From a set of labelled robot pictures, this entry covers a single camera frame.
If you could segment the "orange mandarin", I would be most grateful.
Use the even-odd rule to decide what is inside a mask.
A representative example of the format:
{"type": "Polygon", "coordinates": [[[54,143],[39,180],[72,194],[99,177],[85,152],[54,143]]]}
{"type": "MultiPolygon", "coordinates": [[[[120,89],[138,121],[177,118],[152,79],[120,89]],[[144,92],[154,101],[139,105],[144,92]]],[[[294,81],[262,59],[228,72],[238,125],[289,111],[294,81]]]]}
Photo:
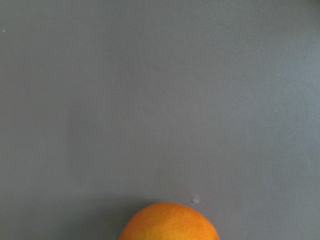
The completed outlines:
{"type": "Polygon", "coordinates": [[[214,225],[200,212],[173,202],[139,210],[123,228],[120,240],[219,240],[214,225]]]}

